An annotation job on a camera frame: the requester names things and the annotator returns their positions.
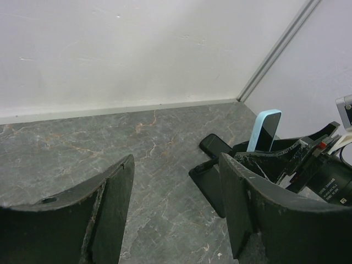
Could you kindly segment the blue case smartphone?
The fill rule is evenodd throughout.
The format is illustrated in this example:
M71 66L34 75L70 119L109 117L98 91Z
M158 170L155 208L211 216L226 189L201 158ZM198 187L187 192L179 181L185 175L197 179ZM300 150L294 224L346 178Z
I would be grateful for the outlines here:
M278 109L270 109L258 114L246 149L247 152L268 152L271 150L281 115L282 112Z

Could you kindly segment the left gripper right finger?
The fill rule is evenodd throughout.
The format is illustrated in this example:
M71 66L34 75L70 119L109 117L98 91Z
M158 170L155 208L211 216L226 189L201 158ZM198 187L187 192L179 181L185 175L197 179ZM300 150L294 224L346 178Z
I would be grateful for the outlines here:
M351 207L285 190L227 154L219 178L235 259L257 234L268 263L351 263Z

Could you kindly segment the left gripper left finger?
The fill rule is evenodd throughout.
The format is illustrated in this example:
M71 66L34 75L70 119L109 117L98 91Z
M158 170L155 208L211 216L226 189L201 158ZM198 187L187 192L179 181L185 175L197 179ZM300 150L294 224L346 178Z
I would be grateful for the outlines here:
M70 189L1 207L1 263L118 263L134 172L127 155Z

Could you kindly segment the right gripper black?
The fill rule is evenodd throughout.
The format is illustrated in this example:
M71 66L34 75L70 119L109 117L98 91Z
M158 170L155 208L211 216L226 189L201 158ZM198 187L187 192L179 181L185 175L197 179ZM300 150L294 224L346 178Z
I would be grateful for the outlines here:
M317 146L286 189L297 194L309 188L329 204L351 206L351 164L342 155L344 148L351 144L351 137L342 137L324 153L339 127L338 122L330 122L302 139L274 140L269 152L247 152L249 143L246 141L233 147L233 157L254 173L273 183L280 183L302 165L308 146Z

